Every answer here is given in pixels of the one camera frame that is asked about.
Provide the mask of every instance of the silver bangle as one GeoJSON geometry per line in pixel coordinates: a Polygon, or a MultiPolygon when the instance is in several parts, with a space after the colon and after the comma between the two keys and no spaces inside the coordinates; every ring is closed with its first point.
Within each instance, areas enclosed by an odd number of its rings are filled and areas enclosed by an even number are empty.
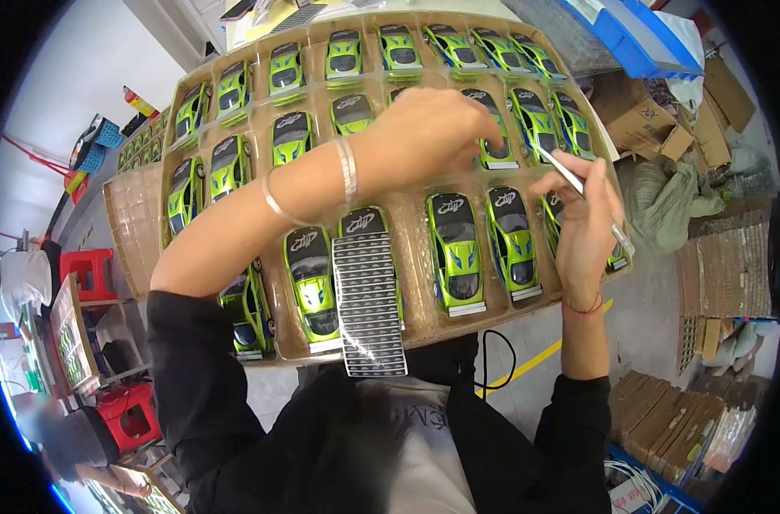
{"type": "Polygon", "coordinates": [[[339,159],[342,161],[342,176],[344,178],[345,205],[348,209],[355,200],[356,176],[355,161],[353,159],[353,150],[350,148],[350,142],[346,137],[338,137],[333,140],[338,150],[339,159]]]}
{"type": "Polygon", "coordinates": [[[275,170],[272,170],[270,173],[266,174],[262,180],[262,192],[264,193],[264,200],[268,203],[273,212],[280,215],[285,220],[290,221],[292,224],[300,227],[309,227],[310,223],[297,220],[293,216],[287,214],[284,209],[282,209],[279,204],[276,203],[276,199],[273,198],[273,195],[270,194],[270,175],[273,173],[273,171],[275,170]]]}

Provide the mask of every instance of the worker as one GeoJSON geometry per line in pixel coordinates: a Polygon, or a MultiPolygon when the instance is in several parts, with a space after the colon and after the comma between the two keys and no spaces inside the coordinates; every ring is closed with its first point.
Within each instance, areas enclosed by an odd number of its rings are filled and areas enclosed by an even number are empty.
{"type": "Polygon", "coordinates": [[[555,259],[562,374],[534,443],[474,394],[477,335],[408,351],[410,375],[398,379],[357,382],[341,365],[327,366],[264,433],[233,357],[233,318],[215,295],[295,220],[316,220],[353,192],[358,204],[462,173],[479,155],[479,140],[493,149],[503,144],[482,104],[457,90],[417,88],[344,139],[212,205],[176,236],[153,272],[154,388],[162,435],[190,489],[188,511],[610,512],[600,282],[616,243],[610,227],[623,215],[602,159],[554,152],[586,180],[586,201],[555,171],[531,188],[556,191],[565,204],[555,259]]]}

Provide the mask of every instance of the black jacket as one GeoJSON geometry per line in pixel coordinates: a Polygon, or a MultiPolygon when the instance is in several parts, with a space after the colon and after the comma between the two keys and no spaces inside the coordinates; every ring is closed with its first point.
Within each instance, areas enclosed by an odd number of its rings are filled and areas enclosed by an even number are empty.
{"type": "MultiPolygon", "coordinates": [[[[298,511],[297,476],[325,492],[324,508],[363,512],[352,477],[324,476],[321,462],[354,382],[325,370],[284,407],[270,433],[246,403],[244,370],[232,355],[232,320],[216,303],[152,292],[149,341],[159,422],[190,489],[190,512],[298,511]]],[[[447,420],[479,513],[610,511],[604,445],[610,430],[606,377],[559,376],[530,444],[473,393],[453,386],[447,420]]]]}

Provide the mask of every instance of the white shirt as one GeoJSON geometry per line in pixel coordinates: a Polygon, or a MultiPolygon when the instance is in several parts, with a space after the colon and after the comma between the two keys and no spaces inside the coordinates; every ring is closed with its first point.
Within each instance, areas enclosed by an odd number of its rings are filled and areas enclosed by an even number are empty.
{"type": "Polygon", "coordinates": [[[19,323],[25,303],[51,304],[51,263],[42,250],[5,253],[0,259],[0,277],[2,303],[14,323],[19,323]]]}
{"type": "Polygon", "coordinates": [[[447,424],[449,385],[413,377],[365,380],[362,386],[387,387],[393,412],[409,420],[396,477],[390,488],[389,514],[476,514],[447,424]]]}

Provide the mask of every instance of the yellow floor line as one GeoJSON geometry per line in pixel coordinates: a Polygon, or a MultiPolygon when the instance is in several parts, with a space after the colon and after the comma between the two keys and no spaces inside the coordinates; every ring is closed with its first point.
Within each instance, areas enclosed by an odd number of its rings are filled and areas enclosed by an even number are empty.
{"type": "MultiPolygon", "coordinates": [[[[603,313],[606,313],[607,311],[610,310],[610,307],[612,307],[612,306],[613,306],[613,299],[609,299],[606,302],[604,302],[604,306],[601,308],[601,311],[603,313]]],[[[521,375],[527,373],[532,368],[535,368],[536,366],[538,366],[541,363],[543,363],[545,360],[547,360],[547,358],[550,355],[552,355],[555,352],[559,351],[560,348],[561,348],[561,340],[559,339],[558,341],[556,341],[555,343],[550,345],[549,348],[547,348],[546,350],[541,352],[539,355],[536,355],[532,359],[528,360],[525,364],[520,365],[518,368],[516,368],[516,371],[513,372],[513,374],[512,374],[512,378],[510,379],[510,382],[512,382],[513,380],[519,378],[521,375]]],[[[507,382],[507,377],[506,376],[499,378],[497,381],[495,381],[495,382],[493,382],[493,383],[491,383],[489,385],[500,386],[500,385],[502,385],[505,382],[507,382]]],[[[496,391],[498,391],[498,390],[493,389],[491,391],[487,391],[487,396],[490,396],[491,394],[493,394],[496,391]]],[[[481,392],[482,392],[481,389],[478,389],[476,391],[476,395],[479,398],[481,397],[481,392]]]]}

